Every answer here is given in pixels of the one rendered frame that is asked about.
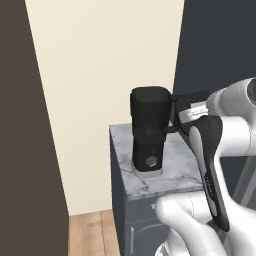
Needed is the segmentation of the dark brown tall cabinet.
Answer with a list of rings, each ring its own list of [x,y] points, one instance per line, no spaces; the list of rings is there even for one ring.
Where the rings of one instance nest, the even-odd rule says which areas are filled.
[[[25,0],[0,0],[0,256],[69,256],[69,217]]]

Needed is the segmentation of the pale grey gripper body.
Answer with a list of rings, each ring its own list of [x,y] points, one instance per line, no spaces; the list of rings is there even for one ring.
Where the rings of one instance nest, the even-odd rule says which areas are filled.
[[[205,102],[191,103],[190,107],[179,113],[179,118],[182,123],[192,122],[199,117],[208,114],[208,108]]]

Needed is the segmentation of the dark grey counter cabinet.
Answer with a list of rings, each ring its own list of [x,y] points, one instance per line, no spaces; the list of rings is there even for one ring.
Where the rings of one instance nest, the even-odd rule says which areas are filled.
[[[132,128],[129,124],[109,127],[112,209],[120,256],[125,254],[125,207],[128,201],[153,198],[202,188],[196,160],[183,138],[169,134],[164,144],[163,174],[141,179],[134,175],[132,162]]]

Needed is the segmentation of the dark grey drawer front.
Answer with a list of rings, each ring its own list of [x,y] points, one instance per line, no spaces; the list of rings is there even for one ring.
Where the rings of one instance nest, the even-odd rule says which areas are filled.
[[[155,209],[151,208],[151,204],[156,203],[156,201],[157,197],[128,201],[125,207],[125,221],[132,223],[155,219]]]

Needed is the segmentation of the dark grey cupboard door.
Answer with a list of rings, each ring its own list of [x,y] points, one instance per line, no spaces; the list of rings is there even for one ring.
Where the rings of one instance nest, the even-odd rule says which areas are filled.
[[[130,254],[130,227],[134,231],[134,251]],[[157,219],[126,225],[124,256],[155,256],[157,248],[165,241],[169,227]]]

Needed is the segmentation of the dark grey tall cabinet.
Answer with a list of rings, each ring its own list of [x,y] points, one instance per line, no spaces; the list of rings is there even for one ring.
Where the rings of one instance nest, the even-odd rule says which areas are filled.
[[[209,97],[256,132],[256,0],[184,1],[173,92],[183,133]]]

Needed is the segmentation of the black blender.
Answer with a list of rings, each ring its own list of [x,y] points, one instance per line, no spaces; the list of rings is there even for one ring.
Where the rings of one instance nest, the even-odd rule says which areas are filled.
[[[130,93],[132,117],[132,170],[139,178],[151,178],[163,173],[164,143],[168,133],[173,96],[164,87],[136,87]]]

